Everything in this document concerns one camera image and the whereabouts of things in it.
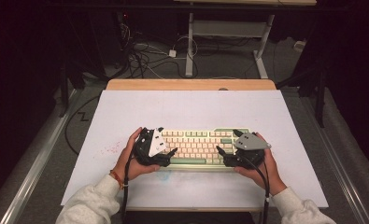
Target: bracelet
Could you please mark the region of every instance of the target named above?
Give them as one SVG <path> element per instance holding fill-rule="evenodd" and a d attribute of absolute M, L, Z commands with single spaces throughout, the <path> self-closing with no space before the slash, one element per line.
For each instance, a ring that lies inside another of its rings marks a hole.
<path fill-rule="evenodd" d="M 110 170 L 110 173 L 114 175 L 114 179 L 116 179 L 118 181 L 118 184 L 120 184 L 120 189 L 123 189 L 123 183 L 120 180 L 120 177 L 117 175 L 117 173 L 115 173 L 115 171 Z"/>

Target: keyboard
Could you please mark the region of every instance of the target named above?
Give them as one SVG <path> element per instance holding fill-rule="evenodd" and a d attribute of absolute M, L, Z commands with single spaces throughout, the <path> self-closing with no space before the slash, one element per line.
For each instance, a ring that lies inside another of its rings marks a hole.
<path fill-rule="evenodd" d="M 232 171 L 233 167 L 226 167 L 222 156 L 216 149 L 221 147 L 227 154 L 234 154 L 234 141 L 238 137 L 233 133 L 237 129 L 248 133 L 246 128 L 220 128 L 215 130 L 163 130 L 162 137 L 166 149 L 161 153 L 167 154 L 177 148 L 176 154 L 170 159 L 171 164 L 161 167 L 161 170 L 183 171 Z"/>

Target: white sweater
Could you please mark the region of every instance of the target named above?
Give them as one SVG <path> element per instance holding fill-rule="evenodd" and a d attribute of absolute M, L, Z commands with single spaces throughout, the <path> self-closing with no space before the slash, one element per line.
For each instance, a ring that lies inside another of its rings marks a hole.
<path fill-rule="evenodd" d="M 65 204 L 56 223 L 111 223 L 110 217 L 120 210 L 117 180 L 106 175 L 96 186 L 86 186 Z M 335 223 L 320 212 L 310 200 L 301 200 L 291 188 L 275 195 L 274 201 L 282 216 L 282 223 Z"/>

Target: white paper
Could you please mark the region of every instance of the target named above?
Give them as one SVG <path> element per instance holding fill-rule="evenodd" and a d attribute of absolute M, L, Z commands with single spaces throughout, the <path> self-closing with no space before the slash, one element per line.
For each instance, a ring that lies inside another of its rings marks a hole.
<path fill-rule="evenodd" d="M 250 128 L 272 145 L 278 170 L 303 199 L 328 207 L 280 91 L 104 91 L 62 204 L 114 167 L 138 128 Z M 128 209 L 248 209 L 264 192 L 237 173 L 157 172 L 129 182 Z"/>

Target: dark background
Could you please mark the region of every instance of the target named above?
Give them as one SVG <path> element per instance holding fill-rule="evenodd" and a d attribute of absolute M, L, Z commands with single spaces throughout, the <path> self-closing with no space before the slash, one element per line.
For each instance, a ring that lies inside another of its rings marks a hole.
<path fill-rule="evenodd" d="M 348 2 L 322 3 L 342 6 Z M 369 159 L 369 0 L 358 2 L 351 12 L 323 15 L 317 23 L 307 16 L 276 16 L 270 37 L 275 41 L 287 36 L 303 40 L 310 35 L 295 75 L 320 60 L 320 55 L 330 55 L 327 86 Z M 186 30 L 181 24 L 186 24 L 187 18 L 166 15 L 172 22 L 156 23 L 162 14 L 153 13 L 134 15 L 131 22 L 138 29 L 157 24 L 158 30 L 148 29 L 155 33 L 151 35 L 174 39 Z M 59 87 L 62 61 L 69 58 L 77 62 L 68 65 L 68 75 L 78 88 L 78 74 L 83 70 L 104 74 L 103 63 L 108 57 L 96 45 L 100 29 L 96 26 L 95 33 L 92 23 L 113 26 L 110 18 L 92 21 L 89 14 L 78 13 L 69 21 L 62 12 L 47 13 L 40 1 L 0 3 L 0 188 L 55 107 L 53 93 Z"/>

